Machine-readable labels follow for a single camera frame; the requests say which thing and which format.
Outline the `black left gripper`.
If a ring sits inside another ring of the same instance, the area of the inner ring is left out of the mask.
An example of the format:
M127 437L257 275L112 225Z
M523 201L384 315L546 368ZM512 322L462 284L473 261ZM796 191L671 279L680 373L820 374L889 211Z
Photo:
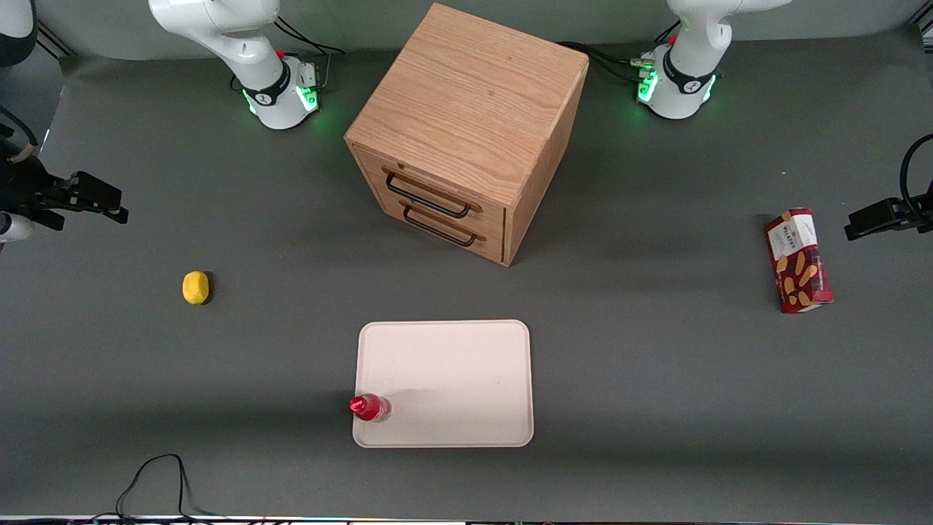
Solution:
M849 241L884 233L889 230L916 229L917 233L932 232L932 196L916 195L905 202L897 198L863 207L848 216L849 223L844 226L844 233Z

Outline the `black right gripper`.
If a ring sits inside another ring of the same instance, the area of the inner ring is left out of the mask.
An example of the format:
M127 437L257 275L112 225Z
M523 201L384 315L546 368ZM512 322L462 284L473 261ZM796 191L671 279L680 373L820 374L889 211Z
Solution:
M121 190L87 172L68 177L52 175L44 164L30 156L14 163L14 155L2 152L2 230L33 232L37 224L63 229L64 218L54 210L94 213L119 224L127 224L129 210L121 207Z

